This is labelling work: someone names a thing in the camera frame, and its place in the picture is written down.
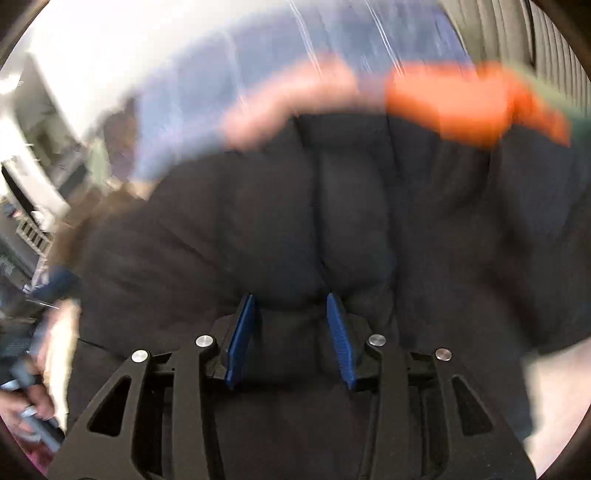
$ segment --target black puffer jacket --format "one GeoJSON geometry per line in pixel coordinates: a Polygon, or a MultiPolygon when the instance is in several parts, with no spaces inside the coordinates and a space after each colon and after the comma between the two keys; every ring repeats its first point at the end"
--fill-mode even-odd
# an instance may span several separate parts
{"type": "Polygon", "coordinates": [[[363,115],[184,163],[93,239],[70,420],[134,350],[177,349],[251,292],[261,340],[216,399],[227,478],[354,478],[368,398],[340,382],[332,290],[406,348],[450,348],[524,438],[523,355],[591,333],[590,166],[523,127],[484,151],[363,115]]]}

